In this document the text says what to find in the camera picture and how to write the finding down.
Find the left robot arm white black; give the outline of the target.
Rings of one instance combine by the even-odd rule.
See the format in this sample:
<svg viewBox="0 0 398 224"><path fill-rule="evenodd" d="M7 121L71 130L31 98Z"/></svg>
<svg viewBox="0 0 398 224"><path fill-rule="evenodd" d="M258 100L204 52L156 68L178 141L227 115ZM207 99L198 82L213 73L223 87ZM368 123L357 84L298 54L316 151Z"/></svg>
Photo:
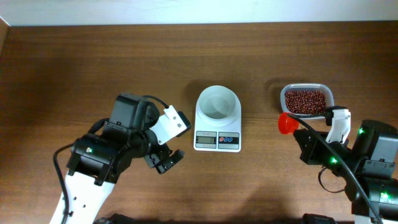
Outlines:
<svg viewBox="0 0 398 224"><path fill-rule="evenodd" d="M57 156L53 163L62 194L52 223L93 223L119 176L133 159L143 158L150 168L164 174L183 159L167 142L190 130L183 112L164 104L164 114L150 95L120 93L111 116L98 120L89 131L68 144L71 156L63 175Z"/></svg>

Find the orange measuring scoop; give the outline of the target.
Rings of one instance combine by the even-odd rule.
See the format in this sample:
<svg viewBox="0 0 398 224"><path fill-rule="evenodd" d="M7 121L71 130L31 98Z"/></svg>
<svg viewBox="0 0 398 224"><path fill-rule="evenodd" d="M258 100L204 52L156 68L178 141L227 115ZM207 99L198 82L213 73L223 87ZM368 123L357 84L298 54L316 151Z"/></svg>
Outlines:
<svg viewBox="0 0 398 224"><path fill-rule="evenodd" d="M281 134L292 134L298 129L300 123L289 116L289 113L283 112L278 119L278 129Z"/></svg>

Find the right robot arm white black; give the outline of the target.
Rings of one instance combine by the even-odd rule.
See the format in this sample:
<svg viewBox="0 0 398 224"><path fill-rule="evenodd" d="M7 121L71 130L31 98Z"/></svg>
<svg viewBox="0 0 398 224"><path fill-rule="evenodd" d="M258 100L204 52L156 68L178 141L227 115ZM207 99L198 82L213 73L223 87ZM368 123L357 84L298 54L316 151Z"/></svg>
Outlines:
<svg viewBox="0 0 398 224"><path fill-rule="evenodd" d="M321 165L337 177L346 181L343 189L351 201L351 213L368 217L376 223L376 216L362 198L355 183L344 170L343 165L307 129L298 129L293 133L298 142L300 159L307 165ZM356 177L369 201L383 222L397 221L397 179L392 175L396 169L397 128L375 120L364 120L358 130L353 147L347 143L331 142L329 146L336 151Z"/></svg>

